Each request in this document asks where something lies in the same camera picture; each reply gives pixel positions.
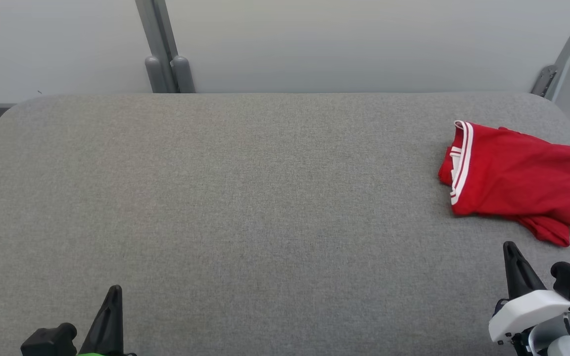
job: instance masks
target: red clothing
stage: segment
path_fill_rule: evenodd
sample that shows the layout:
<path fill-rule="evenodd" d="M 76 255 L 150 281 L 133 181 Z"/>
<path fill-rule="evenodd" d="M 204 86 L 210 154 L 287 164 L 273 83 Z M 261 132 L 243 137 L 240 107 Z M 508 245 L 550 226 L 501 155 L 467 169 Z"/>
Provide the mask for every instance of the red clothing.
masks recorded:
<path fill-rule="evenodd" d="M 439 169 L 458 215 L 516 220 L 538 239 L 570 244 L 570 146 L 456 121 Z"/>

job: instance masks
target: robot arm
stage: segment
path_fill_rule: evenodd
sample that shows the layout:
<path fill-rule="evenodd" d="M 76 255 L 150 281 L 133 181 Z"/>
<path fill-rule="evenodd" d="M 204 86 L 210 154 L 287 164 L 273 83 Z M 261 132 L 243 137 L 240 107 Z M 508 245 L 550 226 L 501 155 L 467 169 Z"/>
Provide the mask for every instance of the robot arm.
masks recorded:
<path fill-rule="evenodd" d="M 21 345 L 23 356 L 74 356 L 76 327 L 65 322 L 54 329 L 38 329 Z M 79 356 L 124 356 L 122 288 L 111 286 L 95 316 Z"/>
<path fill-rule="evenodd" d="M 549 291 L 513 242 L 503 250 L 509 299 L 489 321 L 492 341 L 511 343 L 518 356 L 570 356 L 570 264 L 552 266 Z"/>

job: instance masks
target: gray padded table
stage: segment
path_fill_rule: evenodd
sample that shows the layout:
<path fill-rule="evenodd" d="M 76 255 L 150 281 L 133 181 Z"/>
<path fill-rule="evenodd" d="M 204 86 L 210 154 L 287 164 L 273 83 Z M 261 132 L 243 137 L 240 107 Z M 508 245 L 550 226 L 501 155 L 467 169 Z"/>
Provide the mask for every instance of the gray padded table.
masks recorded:
<path fill-rule="evenodd" d="M 0 119 L 0 356 L 124 293 L 125 351 L 514 355 L 488 336 L 502 243 L 547 285 L 570 247 L 458 218 L 454 120 L 570 144 L 531 94 L 55 96 Z"/>

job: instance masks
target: metal frame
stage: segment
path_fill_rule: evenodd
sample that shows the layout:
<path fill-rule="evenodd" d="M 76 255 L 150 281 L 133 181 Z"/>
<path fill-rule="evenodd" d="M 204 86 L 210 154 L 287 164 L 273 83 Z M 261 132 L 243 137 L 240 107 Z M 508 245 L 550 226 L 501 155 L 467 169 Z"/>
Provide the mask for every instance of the metal frame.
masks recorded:
<path fill-rule="evenodd" d="M 177 92 L 173 70 L 170 68 L 165 38 L 162 36 L 152 0 L 135 0 L 149 42 L 151 56 L 144 61 L 153 92 Z"/>
<path fill-rule="evenodd" d="M 165 0 L 135 0 L 152 56 L 145 66 L 153 92 L 195 92 L 188 59 L 179 56 Z M 531 93 L 554 100 L 570 62 L 570 36 L 556 58 L 543 68 Z"/>
<path fill-rule="evenodd" d="M 556 89 L 559 87 L 559 83 L 563 78 L 563 73 L 567 69 L 566 66 L 569 62 L 569 59 L 570 59 L 570 36 L 566 40 L 566 43 L 564 43 L 563 50 L 560 52 L 560 54 L 558 54 L 558 58 L 556 58 L 556 63 L 554 65 L 543 68 L 543 70 L 540 72 L 540 75 L 538 75 L 538 80 L 536 81 L 536 84 L 534 85 L 531 93 L 543 96 L 546 99 L 553 101 L 555 99 L 554 97 L 556 96 Z M 547 79 L 546 74 L 549 73 L 548 72 L 549 69 L 554 70 L 553 73 L 550 74 L 554 76 L 548 79 L 546 85 L 543 85 L 544 80 Z"/>
<path fill-rule="evenodd" d="M 153 92 L 195 92 L 188 59 L 179 56 L 165 0 L 136 0 L 152 56 L 144 61 Z"/>

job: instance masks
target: white stripe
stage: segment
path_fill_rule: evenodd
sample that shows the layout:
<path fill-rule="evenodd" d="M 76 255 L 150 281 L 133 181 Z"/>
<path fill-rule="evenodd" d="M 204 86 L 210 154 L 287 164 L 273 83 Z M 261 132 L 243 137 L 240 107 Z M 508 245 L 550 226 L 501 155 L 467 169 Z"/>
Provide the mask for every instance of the white stripe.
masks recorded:
<path fill-rule="evenodd" d="M 461 160 L 461 154 L 451 152 L 450 157 L 452 157 L 452 171 L 450 173 L 452 174 L 451 177 L 454 177 L 455 174 L 457 174 L 457 169 L 459 169 L 459 161 Z"/>
<path fill-rule="evenodd" d="M 454 126 L 456 126 L 457 128 L 460 128 L 460 129 L 463 130 L 463 142 L 462 142 L 462 144 L 461 144 L 461 156 L 463 156 L 463 150 L 466 148 L 466 142 L 468 141 L 468 136 L 466 135 L 466 130 L 465 130 L 464 126 L 463 126 L 463 123 L 464 123 L 464 122 L 459 121 L 459 120 L 457 120 L 457 121 L 454 122 Z M 455 175 L 452 177 L 452 192 L 450 193 L 450 195 L 453 194 L 454 189 L 455 189 L 455 187 L 457 186 L 457 180 L 458 180 L 458 179 L 459 179 L 459 174 L 455 174 Z"/>
<path fill-rule="evenodd" d="M 455 121 L 455 126 L 463 129 L 463 146 L 461 147 L 461 157 L 463 162 L 462 167 L 455 172 L 456 176 L 452 182 L 452 192 L 450 193 L 452 205 L 455 205 L 459 201 L 461 192 L 463 191 L 464 185 L 466 185 L 466 180 L 468 180 L 468 172 L 470 171 L 470 158 L 472 156 L 472 143 L 475 137 L 475 129 L 469 122 Z"/>

